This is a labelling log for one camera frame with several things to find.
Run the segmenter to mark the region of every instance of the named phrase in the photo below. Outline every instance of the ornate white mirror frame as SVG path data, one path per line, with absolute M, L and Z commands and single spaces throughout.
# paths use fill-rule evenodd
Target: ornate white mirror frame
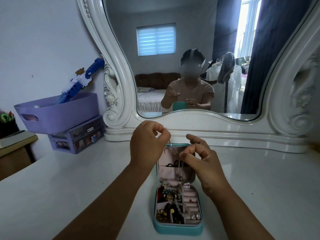
M 105 139 L 129 141 L 146 118 L 137 113 L 136 90 L 126 58 L 106 18 L 102 0 L 77 0 L 84 22 L 105 58 L 104 94 L 109 108 L 103 115 Z M 169 129 L 172 142 L 186 142 L 191 133 L 209 145 L 273 149 L 302 153 L 303 136 L 312 127 L 307 105 L 314 91 L 320 46 L 320 1 L 293 39 L 287 42 L 266 80 L 262 109 L 253 121 L 237 121 L 217 113 L 187 110 L 152 120 Z

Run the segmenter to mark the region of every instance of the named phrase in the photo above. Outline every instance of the hand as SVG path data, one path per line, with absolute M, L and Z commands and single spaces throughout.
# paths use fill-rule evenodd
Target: hand
M 211 150 L 206 141 L 194 135 L 186 135 L 192 145 L 179 154 L 182 161 L 195 170 L 204 193 L 212 200 L 216 200 L 225 189 L 230 189 L 217 153 Z M 196 152 L 202 160 L 192 154 Z
M 140 172 L 151 172 L 170 140 L 170 132 L 155 121 L 143 121 L 133 132 L 130 141 L 131 166 Z
M 197 101 L 194 99 L 186 99 L 186 105 L 188 109 L 197 109 L 199 107 Z
M 167 93 L 167 97 L 168 99 L 170 99 L 170 101 L 175 102 L 177 101 L 178 97 L 180 96 L 180 93 L 175 92 L 174 90 L 170 90 Z

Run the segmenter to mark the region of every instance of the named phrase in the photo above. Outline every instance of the label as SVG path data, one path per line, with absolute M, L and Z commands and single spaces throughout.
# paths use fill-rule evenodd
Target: label
M 189 188 L 190 188 L 190 183 L 185 183 L 185 184 L 183 184 L 183 187 L 184 187 L 185 189 L 189 189 Z

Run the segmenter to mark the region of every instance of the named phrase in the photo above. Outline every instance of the blue toy sword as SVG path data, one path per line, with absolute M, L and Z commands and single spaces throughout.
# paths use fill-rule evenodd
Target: blue toy sword
M 75 72 L 74 76 L 68 83 L 68 86 L 63 89 L 62 94 L 55 104 L 63 104 L 69 102 L 81 89 L 88 86 L 92 81 L 91 75 L 104 67 L 104 60 L 97 58 L 94 63 L 85 71 L 84 68 Z

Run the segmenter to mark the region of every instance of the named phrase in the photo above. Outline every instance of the navy curtain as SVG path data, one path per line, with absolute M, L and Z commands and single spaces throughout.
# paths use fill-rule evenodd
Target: navy curtain
M 262 0 L 241 113 L 256 114 L 267 74 L 312 0 Z
M 227 52 L 234 52 L 241 0 L 218 0 L 212 60 L 216 62 Z

